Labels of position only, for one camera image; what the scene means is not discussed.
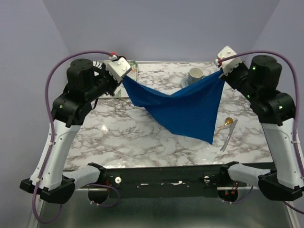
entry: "cable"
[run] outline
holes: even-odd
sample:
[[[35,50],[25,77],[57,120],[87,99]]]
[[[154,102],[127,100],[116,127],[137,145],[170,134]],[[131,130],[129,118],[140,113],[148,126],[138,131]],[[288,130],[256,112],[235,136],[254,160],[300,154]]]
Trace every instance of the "cable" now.
[[[110,204],[110,205],[102,205],[102,204],[99,204],[99,203],[95,203],[94,201],[91,201],[91,204],[94,204],[98,207],[102,207],[102,208],[111,208],[111,207],[114,207],[116,206],[119,202],[120,202],[120,193],[119,191],[112,187],[112,186],[109,186],[109,185],[102,185],[102,184],[89,184],[90,186],[96,186],[96,187],[100,187],[100,188],[107,188],[107,189],[112,189],[114,190],[116,193],[117,193],[117,201],[113,204]]]
[[[282,202],[283,202],[287,207],[289,207],[290,209],[294,210],[295,212],[298,212],[298,213],[304,215],[304,211],[301,211],[301,210],[299,210],[299,209],[297,209],[297,208],[291,206],[291,205],[290,205],[289,203],[287,203],[286,201],[282,201]]]
[[[48,159],[49,159],[49,156],[51,154],[51,151],[52,151],[52,148],[53,148],[53,144],[54,144],[54,139],[55,139],[55,126],[54,126],[54,120],[53,120],[53,117],[52,117],[52,113],[51,113],[51,109],[50,109],[50,106],[49,106],[49,98],[48,98],[48,89],[49,89],[49,83],[51,81],[51,78],[54,74],[54,72],[57,70],[57,68],[62,65],[63,63],[65,63],[66,61],[68,61],[69,59],[72,59],[76,56],[80,56],[80,55],[84,55],[84,54],[105,54],[105,55],[108,55],[110,57],[113,56],[112,53],[110,52],[106,52],[106,51],[98,51],[98,50],[92,50],[92,51],[83,51],[83,52],[79,52],[79,53],[76,53],[76,54],[73,54],[73,55],[70,55],[70,56],[67,56],[66,58],[62,59],[61,61],[59,61],[54,67],[53,69],[51,70],[51,72],[49,73],[48,77],[47,77],[47,82],[46,82],[46,86],[45,86],[45,102],[46,102],[46,106],[47,106],[47,115],[48,115],[48,118],[49,118],[49,121],[50,121],[50,125],[51,125],[51,141],[50,141],[50,145],[47,149],[47,154],[44,158],[44,161],[41,165],[41,168],[40,168],[40,172],[38,174],[38,181],[35,185],[35,188],[34,188],[34,192],[33,192],[33,199],[32,199],[32,209],[33,209],[33,214],[35,216],[35,218],[40,222],[40,223],[43,223],[43,224],[49,224],[53,221],[55,221],[60,212],[61,212],[61,209],[62,209],[62,205],[60,205],[60,208],[59,208],[59,212],[57,213],[57,215],[55,217],[53,217],[51,220],[48,220],[48,221],[44,221],[42,220],[39,215],[38,215],[38,212],[37,212],[37,209],[36,209],[36,196],[37,196],[37,191],[38,191],[38,188],[39,188],[39,183],[41,181],[41,177],[43,175],[43,171],[47,165],[47,162],[48,162]]]
[[[241,198],[241,199],[239,199],[237,201],[230,202],[230,201],[223,200],[223,202],[228,203],[228,204],[238,204],[238,203],[241,203],[241,202],[243,202],[244,200],[246,200],[248,198],[248,196],[250,195],[250,193],[252,192],[252,190],[253,190],[253,186],[251,186],[251,188],[250,188],[250,190],[249,190],[249,192],[247,193],[246,196],[244,196],[243,198]]]
[[[265,50],[257,50],[257,51],[247,51],[247,52],[243,52],[240,54],[236,54],[234,56],[230,56],[224,59],[219,59],[218,63],[233,59],[233,58],[237,58],[240,56],[246,56],[246,55],[250,55],[250,54],[259,54],[259,53],[264,53],[264,54],[271,54],[274,56],[278,56],[281,59],[283,59],[289,66],[289,68],[291,69],[291,73],[293,75],[294,78],[294,88],[295,88],[295,118],[294,118],[294,124],[293,124],[293,141],[297,142],[297,128],[298,128],[298,122],[299,122],[299,117],[300,117],[300,90],[299,90],[299,82],[298,82],[298,77],[296,75],[295,72],[295,68],[294,66],[291,64],[291,62],[284,57],[283,55],[276,53],[274,51],[265,51]],[[304,167],[302,165],[302,161],[301,161],[301,155],[300,155],[300,151],[299,151],[299,147],[298,147],[298,143],[294,143],[294,150],[295,150],[295,155],[296,155],[296,159],[298,161],[298,165],[300,168],[300,173],[301,173],[301,177],[304,177]]]

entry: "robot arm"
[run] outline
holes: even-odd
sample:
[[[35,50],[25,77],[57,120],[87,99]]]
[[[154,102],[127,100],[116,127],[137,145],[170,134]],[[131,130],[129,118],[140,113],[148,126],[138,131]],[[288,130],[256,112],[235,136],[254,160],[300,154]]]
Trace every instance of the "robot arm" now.
[[[21,189],[33,193],[39,182],[38,194],[41,199],[64,204],[75,189],[102,178],[102,168],[98,165],[89,164],[77,171],[63,172],[64,164],[76,134],[92,110],[91,102],[103,94],[114,95],[123,77],[130,71],[131,66],[124,57],[103,63],[101,69],[93,66],[93,62],[88,59],[77,59],[71,63],[67,69],[68,83],[63,93],[53,102],[55,140],[43,175],[38,180],[49,148],[51,129],[38,166],[29,179],[21,182]]]
[[[235,54],[227,46],[218,57]],[[291,96],[276,89],[281,69],[270,56],[255,56],[249,69],[240,58],[223,62],[221,78],[250,102],[262,125],[276,167],[275,171],[270,171],[231,163],[225,169],[232,180],[259,187],[270,200],[293,201],[302,196],[304,180],[293,145],[298,142],[292,139],[295,105]],[[303,163],[300,144],[299,150]]]

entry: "white mug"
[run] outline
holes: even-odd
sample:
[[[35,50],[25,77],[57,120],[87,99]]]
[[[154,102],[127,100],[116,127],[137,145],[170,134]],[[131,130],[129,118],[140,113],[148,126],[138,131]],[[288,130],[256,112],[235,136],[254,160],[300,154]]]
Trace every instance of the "white mug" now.
[[[204,77],[203,70],[198,67],[194,67],[190,69],[188,73],[187,84],[190,86],[200,81],[203,77]]]

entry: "black bracket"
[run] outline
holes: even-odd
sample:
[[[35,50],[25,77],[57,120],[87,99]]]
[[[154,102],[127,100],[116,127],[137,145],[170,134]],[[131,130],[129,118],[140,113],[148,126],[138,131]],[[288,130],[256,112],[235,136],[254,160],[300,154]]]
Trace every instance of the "black bracket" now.
[[[50,191],[48,190],[48,188],[38,188],[37,194],[40,195],[40,198],[45,202],[65,204],[74,193],[74,181],[74,179],[68,179],[66,177],[63,177],[59,187]],[[34,188],[35,186],[32,184],[32,181],[29,178],[22,180],[20,183],[20,189],[28,193],[33,194]]]
[[[234,182],[229,176],[228,169],[235,164],[239,164],[239,162],[232,161],[232,162],[229,162],[225,165],[220,166],[220,168],[219,168],[219,182],[222,186],[227,186],[227,185],[231,184],[231,182]]]
[[[277,172],[272,170],[270,173],[259,176],[258,186],[263,195],[269,200],[294,201],[302,197],[302,189],[297,186],[290,189],[277,180]]]

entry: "black metal frame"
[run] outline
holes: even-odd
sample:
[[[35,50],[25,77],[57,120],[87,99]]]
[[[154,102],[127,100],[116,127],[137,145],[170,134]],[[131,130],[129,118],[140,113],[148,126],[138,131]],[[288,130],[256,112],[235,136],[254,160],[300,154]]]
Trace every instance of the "black metal frame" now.
[[[273,162],[244,164],[259,169],[275,169]],[[154,168],[103,168],[103,180],[97,183],[115,187],[121,198],[219,197],[218,187],[233,187],[234,181],[223,184],[220,170],[223,165],[196,165]],[[120,184],[115,178],[122,179]],[[89,199],[102,203],[107,197],[116,198],[114,191],[89,191]]]

